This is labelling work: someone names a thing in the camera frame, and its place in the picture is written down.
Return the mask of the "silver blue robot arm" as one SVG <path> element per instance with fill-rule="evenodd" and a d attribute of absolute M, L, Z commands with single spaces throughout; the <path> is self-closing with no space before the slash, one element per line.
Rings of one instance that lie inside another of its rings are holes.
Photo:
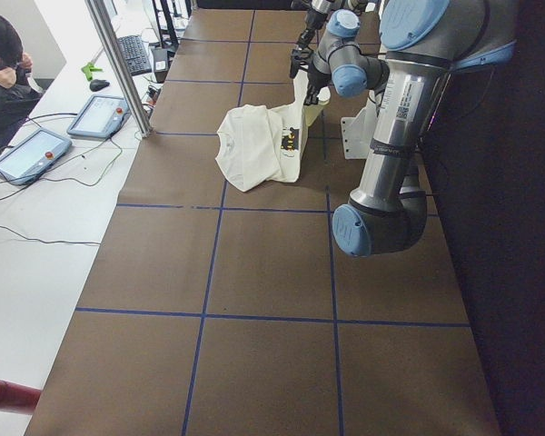
<path fill-rule="evenodd" d="M 336 208 L 332 233 L 351 256 L 395 253 L 419 241 L 426 195 L 414 160 L 449 76 L 504 64 L 514 52 L 515 1 L 390 1 L 382 12 L 383 58 L 356 43 L 363 1 L 310 1 L 292 64 L 308 67 L 307 104 L 332 85 L 343 97 L 376 92 L 376 124 L 359 186 Z"/>
<path fill-rule="evenodd" d="M 328 16 L 339 9 L 350 10 L 360 15 L 367 10 L 368 4 L 375 4 L 375 1 L 368 0 L 296 0 L 291 1 L 292 10 L 305 10 L 305 29 L 300 33 L 297 42 L 297 49 L 305 49 L 309 46 L 316 33 L 321 30 L 327 21 Z"/>

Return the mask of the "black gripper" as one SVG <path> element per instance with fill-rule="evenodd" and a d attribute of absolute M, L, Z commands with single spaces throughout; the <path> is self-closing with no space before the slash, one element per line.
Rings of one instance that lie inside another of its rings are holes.
<path fill-rule="evenodd" d="M 308 87 L 304 99 L 305 105 L 317 105 L 321 99 L 319 92 L 328 84 L 328 75 L 318 71 L 315 67 L 309 67 L 307 71 Z"/>
<path fill-rule="evenodd" d="M 299 49 L 308 48 L 312 39 L 315 37 L 314 31 L 320 30 L 323 27 L 323 13 L 308 11 L 305 16 L 305 25 L 308 31 L 304 29 L 296 42 L 296 46 Z"/>

